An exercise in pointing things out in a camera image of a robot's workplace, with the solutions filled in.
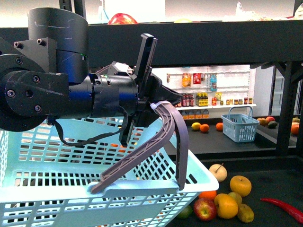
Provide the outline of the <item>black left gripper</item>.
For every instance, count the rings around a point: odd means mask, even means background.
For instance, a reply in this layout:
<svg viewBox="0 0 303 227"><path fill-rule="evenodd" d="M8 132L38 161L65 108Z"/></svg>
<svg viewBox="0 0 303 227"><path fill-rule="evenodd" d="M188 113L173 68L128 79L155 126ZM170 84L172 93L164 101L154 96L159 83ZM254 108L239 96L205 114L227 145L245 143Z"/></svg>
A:
<svg viewBox="0 0 303 227"><path fill-rule="evenodd" d="M175 105L181 95L163 85L162 80L152 74L157 39L151 34L142 34L142 43L137 64L132 73L128 66L114 61L98 70L94 76L95 117L123 116L125 119L119 141L127 146L133 127L148 127L158 117L151 103L168 101Z"/></svg>

